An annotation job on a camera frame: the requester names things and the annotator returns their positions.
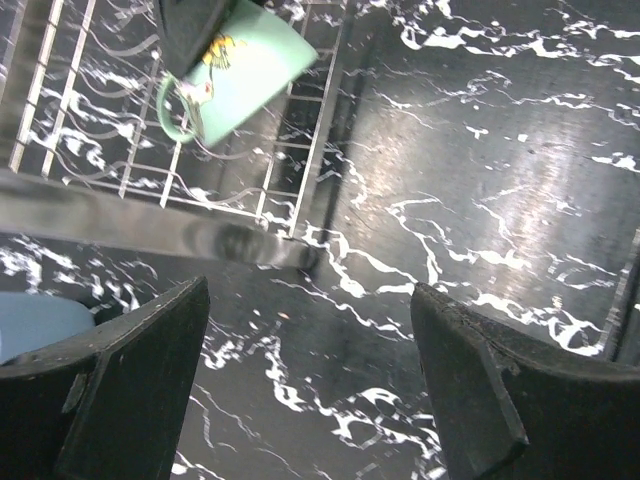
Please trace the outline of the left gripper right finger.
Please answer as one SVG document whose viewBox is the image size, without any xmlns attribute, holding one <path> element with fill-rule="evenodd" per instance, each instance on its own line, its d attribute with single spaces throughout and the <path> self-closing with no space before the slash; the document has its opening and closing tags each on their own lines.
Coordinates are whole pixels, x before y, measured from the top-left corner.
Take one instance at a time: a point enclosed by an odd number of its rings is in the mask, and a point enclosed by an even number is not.
<svg viewBox="0 0 640 480">
<path fill-rule="evenodd" d="M 411 322 L 453 479 L 635 479 L 639 371 L 570 353 L 420 283 Z"/>
</svg>

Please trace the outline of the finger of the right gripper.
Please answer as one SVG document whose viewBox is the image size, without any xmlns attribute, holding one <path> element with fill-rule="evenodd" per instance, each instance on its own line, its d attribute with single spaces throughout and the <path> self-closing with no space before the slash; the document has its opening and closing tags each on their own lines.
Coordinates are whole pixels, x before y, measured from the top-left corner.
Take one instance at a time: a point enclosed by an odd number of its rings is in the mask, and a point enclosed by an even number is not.
<svg viewBox="0 0 640 480">
<path fill-rule="evenodd" d="M 154 0 L 153 14 L 166 70 L 184 77 L 230 16 L 233 0 Z"/>
</svg>

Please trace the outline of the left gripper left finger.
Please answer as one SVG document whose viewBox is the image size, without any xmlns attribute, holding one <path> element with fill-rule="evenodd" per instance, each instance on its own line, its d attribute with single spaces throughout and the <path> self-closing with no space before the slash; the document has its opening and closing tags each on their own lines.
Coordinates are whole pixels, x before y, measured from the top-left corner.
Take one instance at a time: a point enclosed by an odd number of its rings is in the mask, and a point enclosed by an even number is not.
<svg viewBox="0 0 640 480">
<path fill-rule="evenodd" d="M 197 277 L 1 363 L 2 477 L 168 478 L 209 307 Z"/>
</svg>

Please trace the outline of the green ceramic cup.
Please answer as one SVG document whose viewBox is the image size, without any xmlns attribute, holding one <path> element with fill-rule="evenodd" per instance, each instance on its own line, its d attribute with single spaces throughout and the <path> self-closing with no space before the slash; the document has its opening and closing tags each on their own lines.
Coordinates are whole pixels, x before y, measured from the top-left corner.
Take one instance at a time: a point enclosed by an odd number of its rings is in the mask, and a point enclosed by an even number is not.
<svg viewBox="0 0 640 480">
<path fill-rule="evenodd" d="M 173 141 L 212 147 L 297 79 L 316 50 L 254 1 L 237 4 L 184 77 L 168 71 L 156 96 L 158 121 Z"/>
</svg>

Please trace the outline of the blue plastic cup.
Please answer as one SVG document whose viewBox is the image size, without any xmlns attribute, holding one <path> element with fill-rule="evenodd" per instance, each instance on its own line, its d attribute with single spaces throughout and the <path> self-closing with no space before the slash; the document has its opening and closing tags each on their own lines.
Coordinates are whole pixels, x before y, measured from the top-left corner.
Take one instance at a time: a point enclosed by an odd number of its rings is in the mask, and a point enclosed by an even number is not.
<svg viewBox="0 0 640 480">
<path fill-rule="evenodd" d="M 44 294 L 1 293 L 1 363 L 91 330 L 91 311 L 74 300 Z"/>
</svg>

